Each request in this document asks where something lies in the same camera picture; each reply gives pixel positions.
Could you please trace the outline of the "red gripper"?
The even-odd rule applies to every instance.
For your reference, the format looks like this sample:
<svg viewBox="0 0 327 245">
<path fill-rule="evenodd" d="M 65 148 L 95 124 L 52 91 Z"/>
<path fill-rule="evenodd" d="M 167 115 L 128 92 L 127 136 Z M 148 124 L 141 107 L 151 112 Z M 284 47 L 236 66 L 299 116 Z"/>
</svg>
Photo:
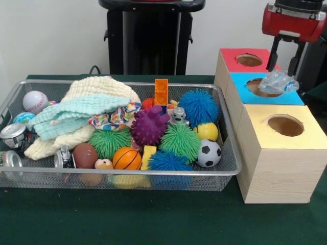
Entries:
<svg viewBox="0 0 327 245">
<path fill-rule="evenodd" d="M 305 42 L 315 42 L 326 24 L 326 13 L 323 3 L 268 3 L 262 21 L 262 32 L 274 36 L 266 69 L 275 69 L 281 40 L 279 35 L 297 38 L 297 50 L 288 67 L 288 76 L 296 75 L 298 65 L 304 51 Z"/>
</svg>

